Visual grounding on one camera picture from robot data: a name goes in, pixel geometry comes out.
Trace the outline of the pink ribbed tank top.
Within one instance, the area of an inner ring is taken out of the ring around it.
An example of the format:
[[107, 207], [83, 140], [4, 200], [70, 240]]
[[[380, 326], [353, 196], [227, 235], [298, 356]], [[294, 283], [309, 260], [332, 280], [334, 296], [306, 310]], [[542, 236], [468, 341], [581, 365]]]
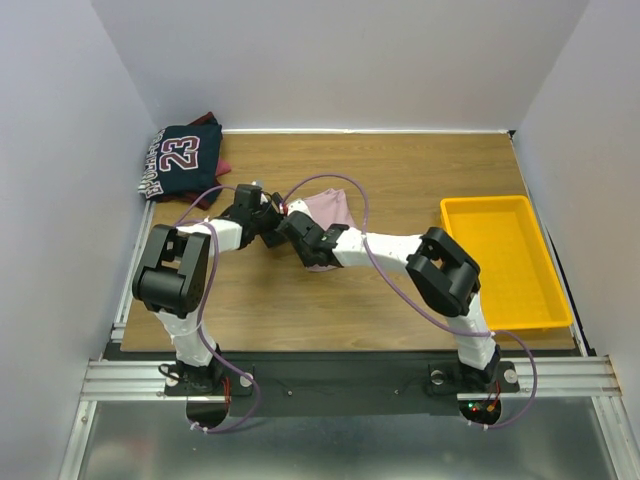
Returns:
[[355, 228], [356, 223], [349, 209], [347, 195], [343, 189], [327, 189], [300, 200], [310, 217], [324, 230], [332, 224], [343, 224]]

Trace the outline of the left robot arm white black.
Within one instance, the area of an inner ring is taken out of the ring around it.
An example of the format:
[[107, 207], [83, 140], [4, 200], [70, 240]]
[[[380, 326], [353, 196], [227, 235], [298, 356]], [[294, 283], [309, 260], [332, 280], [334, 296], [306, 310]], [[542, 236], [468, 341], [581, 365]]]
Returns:
[[283, 220], [282, 196], [256, 184], [234, 188], [233, 203], [207, 220], [158, 224], [149, 232], [132, 280], [132, 295], [162, 323], [175, 349], [173, 364], [159, 371], [168, 396], [209, 396], [229, 386], [218, 360], [219, 346], [202, 316], [219, 255], [247, 247], [260, 237], [273, 248], [285, 242], [276, 232]]

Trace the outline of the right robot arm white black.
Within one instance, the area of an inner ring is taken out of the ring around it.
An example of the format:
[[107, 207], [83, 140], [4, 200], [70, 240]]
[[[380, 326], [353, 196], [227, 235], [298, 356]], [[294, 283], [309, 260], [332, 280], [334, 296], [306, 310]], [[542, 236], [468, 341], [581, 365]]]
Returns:
[[294, 211], [277, 232], [306, 267], [374, 268], [412, 309], [454, 336], [466, 387], [482, 390], [495, 380], [501, 354], [482, 311], [480, 267], [446, 231], [397, 236], [346, 224], [324, 229]]

